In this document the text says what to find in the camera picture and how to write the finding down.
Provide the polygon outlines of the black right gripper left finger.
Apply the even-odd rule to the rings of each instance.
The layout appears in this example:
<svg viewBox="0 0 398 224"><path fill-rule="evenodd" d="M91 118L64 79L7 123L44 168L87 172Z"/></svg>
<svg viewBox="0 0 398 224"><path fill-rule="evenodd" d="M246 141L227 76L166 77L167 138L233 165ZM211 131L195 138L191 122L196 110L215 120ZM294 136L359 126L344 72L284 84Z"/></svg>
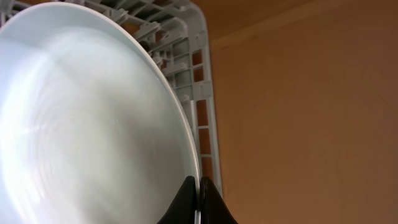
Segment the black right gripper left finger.
<svg viewBox="0 0 398 224"><path fill-rule="evenodd" d="M195 178L187 176L169 208L157 224L194 224L197 210Z"/></svg>

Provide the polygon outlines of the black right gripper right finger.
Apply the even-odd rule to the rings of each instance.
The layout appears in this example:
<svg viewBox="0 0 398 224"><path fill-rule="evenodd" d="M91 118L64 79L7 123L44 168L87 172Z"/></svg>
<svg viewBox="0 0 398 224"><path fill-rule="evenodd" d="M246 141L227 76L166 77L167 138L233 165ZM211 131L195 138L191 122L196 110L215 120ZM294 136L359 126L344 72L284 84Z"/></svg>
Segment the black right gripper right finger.
<svg viewBox="0 0 398 224"><path fill-rule="evenodd" d="M200 181L201 224L238 224L211 179Z"/></svg>

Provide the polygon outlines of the light blue plate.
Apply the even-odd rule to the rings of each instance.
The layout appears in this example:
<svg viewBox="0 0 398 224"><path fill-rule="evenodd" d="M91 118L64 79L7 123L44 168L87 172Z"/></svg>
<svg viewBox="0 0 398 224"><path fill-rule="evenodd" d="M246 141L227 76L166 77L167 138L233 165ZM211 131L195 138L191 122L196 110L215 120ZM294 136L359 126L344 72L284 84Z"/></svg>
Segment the light blue plate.
<svg viewBox="0 0 398 224"><path fill-rule="evenodd" d="M188 176L182 106L121 26L64 2L5 23L2 223L156 223Z"/></svg>

